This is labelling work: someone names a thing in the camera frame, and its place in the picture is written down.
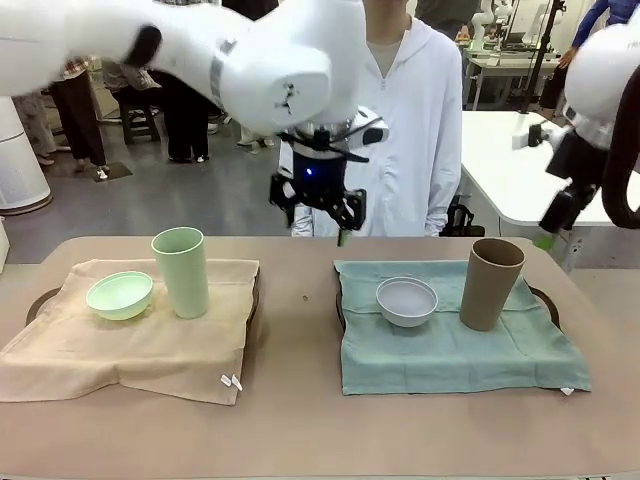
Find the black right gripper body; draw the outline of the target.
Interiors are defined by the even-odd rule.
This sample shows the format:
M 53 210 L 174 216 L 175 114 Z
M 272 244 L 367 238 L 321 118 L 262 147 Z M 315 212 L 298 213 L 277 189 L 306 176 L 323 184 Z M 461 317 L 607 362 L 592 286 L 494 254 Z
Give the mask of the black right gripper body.
M 546 172 L 579 185 L 594 185 L 600 188 L 608 151 L 594 146 L 568 130 L 554 153 Z

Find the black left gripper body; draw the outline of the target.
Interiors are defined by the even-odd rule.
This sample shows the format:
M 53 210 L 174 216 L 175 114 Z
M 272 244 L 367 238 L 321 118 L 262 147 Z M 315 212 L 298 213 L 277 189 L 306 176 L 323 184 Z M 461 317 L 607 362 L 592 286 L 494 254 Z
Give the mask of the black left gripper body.
M 347 156 L 333 158 L 306 156 L 290 151 L 288 163 L 283 162 L 278 172 L 293 178 L 298 204 L 306 206 L 330 206 L 348 190 L 345 187 Z

